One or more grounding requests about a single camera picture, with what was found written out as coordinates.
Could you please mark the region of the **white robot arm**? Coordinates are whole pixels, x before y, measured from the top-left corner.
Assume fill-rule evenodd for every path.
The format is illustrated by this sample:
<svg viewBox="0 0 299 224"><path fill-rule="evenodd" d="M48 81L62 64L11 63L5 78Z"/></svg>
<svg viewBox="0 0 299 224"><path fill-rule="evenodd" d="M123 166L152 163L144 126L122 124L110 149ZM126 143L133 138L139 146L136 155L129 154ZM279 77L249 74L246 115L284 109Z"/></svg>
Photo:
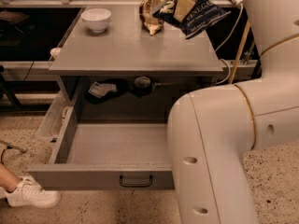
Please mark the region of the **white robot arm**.
<svg viewBox="0 0 299 224"><path fill-rule="evenodd" d="M182 224L259 224L243 156L299 137L299 0L244 0L262 75L190 92L168 124Z"/></svg>

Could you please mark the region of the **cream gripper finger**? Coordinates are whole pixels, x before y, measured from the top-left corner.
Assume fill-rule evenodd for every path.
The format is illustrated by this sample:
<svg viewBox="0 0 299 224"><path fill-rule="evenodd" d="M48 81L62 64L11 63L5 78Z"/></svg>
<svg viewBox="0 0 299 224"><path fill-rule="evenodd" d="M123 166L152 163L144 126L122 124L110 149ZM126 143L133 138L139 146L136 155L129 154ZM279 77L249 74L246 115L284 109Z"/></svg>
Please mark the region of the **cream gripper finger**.
<svg viewBox="0 0 299 224"><path fill-rule="evenodd" d="M188 15L188 13L191 11L191 9L194 7L196 3L196 0L178 0L175 13L174 13L174 18L182 22L184 18Z"/></svg>

